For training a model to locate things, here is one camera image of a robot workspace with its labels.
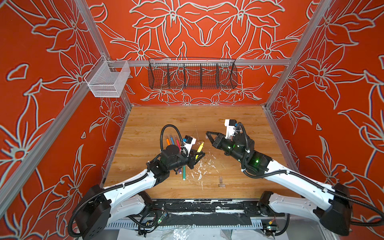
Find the yellow marker pen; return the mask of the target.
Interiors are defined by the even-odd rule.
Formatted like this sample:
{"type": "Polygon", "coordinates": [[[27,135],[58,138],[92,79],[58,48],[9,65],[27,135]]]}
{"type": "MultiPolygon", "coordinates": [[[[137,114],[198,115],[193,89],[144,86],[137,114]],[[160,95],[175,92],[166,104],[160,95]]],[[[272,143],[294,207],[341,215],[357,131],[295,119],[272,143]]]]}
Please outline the yellow marker pen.
{"type": "Polygon", "coordinates": [[[200,146],[199,146],[199,148],[198,148],[197,152],[198,152],[198,153],[200,153],[200,152],[202,151],[203,147],[204,147],[204,142],[202,142],[202,143],[200,144],[200,146]]]}

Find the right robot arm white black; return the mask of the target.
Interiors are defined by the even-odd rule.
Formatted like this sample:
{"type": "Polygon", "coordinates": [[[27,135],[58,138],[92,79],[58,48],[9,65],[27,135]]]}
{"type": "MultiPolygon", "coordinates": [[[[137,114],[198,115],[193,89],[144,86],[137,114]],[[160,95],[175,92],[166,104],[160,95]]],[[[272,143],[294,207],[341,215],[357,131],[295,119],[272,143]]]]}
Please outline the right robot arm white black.
{"type": "Polygon", "coordinates": [[[284,213],[308,218],[339,236],[348,236],[351,226],[383,226],[384,213],[372,205],[351,198],[346,186],[320,183],[256,151],[255,142],[248,136],[242,123],[226,120],[225,126],[225,134],[206,132],[214,148],[240,162],[241,171],[247,177],[277,183],[300,195],[300,198],[291,198],[264,192],[259,200],[259,208],[266,215],[284,213]],[[354,204],[377,213],[379,220],[368,223],[352,221],[354,204]]]}

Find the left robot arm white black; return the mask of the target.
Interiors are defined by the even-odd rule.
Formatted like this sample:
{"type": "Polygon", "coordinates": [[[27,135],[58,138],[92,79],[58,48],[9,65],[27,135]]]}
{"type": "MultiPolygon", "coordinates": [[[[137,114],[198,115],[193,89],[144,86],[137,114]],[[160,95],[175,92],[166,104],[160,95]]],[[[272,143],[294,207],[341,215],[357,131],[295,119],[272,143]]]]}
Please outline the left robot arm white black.
{"type": "Polygon", "coordinates": [[[67,225],[69,236],[90,240],[108,224],[140,214],[151,203],[145,190],[164,182],[171,171],[184,166],[193,169],[206,155],[192,148],[195,143],[195,138],[186,136],[179,146],[160,144],[161,152],[139,174],[111,187],[91,187],[73,210],[67,225]]]}

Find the pink marker pen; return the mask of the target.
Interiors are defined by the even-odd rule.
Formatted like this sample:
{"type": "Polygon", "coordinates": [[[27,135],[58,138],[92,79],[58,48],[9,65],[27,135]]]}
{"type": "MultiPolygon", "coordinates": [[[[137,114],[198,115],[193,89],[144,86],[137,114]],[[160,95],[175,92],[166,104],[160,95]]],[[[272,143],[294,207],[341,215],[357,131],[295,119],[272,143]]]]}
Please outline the pink marker pen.
{"type": "Polygon", "coordinates": [[[178,137],[175,137],[175,141],[176,141],[176,145],[177,145],[178,148],[179,148],[179,151],[181,151],[181,144],[180,144],[179,138],[178,138],[178,137]]]}

